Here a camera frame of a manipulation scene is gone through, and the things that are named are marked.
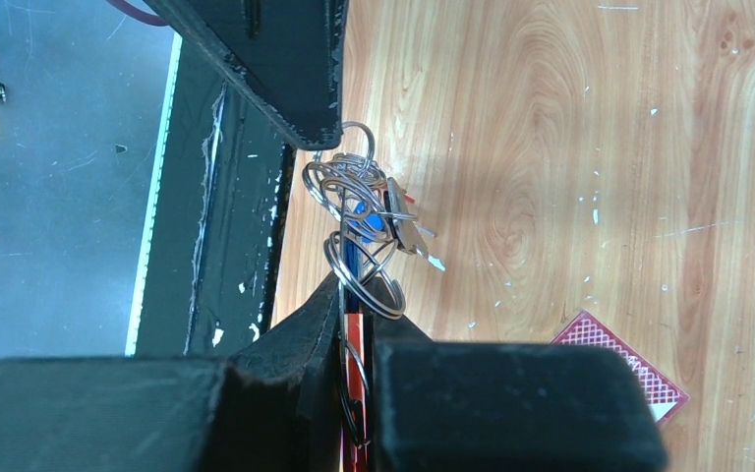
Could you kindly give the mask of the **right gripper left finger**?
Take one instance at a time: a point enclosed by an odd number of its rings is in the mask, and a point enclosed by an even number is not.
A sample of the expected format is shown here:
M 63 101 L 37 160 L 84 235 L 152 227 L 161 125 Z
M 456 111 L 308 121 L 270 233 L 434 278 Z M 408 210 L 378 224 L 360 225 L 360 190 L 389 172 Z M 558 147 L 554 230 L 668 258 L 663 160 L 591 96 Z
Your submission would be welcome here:
M 150 9 L 295 148 L 342 139 L 346 1 L 164 0 Z

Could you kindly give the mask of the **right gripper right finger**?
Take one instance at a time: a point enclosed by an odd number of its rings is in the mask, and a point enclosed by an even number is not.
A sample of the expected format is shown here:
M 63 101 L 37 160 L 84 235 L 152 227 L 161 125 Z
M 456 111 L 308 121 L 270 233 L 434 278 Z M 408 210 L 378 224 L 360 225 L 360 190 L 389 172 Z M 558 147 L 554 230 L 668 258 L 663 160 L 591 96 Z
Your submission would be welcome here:
M 601 347 L 438 342 L 367 311 L 344 401 L 327 277 L 230 357 L 0 359 L 0 471 L 662 471 L 628 365 Z

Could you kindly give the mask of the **metal key holder red handle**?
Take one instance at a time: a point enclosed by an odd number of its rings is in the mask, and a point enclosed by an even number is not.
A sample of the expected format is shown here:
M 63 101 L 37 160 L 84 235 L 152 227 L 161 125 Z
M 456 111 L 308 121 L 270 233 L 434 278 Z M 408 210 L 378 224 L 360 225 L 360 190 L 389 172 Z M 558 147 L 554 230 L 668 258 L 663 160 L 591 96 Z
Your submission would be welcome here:
M 371 400 L 364 341 L 364 293 L 362 248 L 357 239 L 339 231 L 339 335 L 343 441 L 341 444 L 344 471 L 368 471 L 369 421 Z

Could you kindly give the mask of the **key with red tag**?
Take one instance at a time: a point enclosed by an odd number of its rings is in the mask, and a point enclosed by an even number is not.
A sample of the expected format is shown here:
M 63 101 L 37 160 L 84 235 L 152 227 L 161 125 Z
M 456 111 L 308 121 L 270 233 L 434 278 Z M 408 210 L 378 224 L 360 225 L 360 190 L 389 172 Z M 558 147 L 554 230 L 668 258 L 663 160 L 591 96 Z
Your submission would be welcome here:
M 393 177 L 388 177 L 386 180 L 384 200 L 390 227 L 398 241 L 399 250 L 406 254 L 420 256 L 431 266 L 445 271 L 442 261 L 430 254 L 417 225 L 418 216 L 409 210 L 405 194 Z

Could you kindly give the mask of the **key with blue tag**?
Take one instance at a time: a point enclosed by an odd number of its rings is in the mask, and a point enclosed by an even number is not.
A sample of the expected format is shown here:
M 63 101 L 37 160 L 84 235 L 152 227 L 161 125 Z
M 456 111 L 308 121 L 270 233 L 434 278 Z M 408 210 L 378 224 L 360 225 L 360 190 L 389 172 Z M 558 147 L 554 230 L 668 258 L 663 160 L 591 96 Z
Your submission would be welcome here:
M 385 236 L 385 227 L 380 216 L 367 212 L 364 203 L 356 203 L 350 211 L 354 215 L 363 216 L 349 221 L 350 228 L 363 243 L 374 243 Z

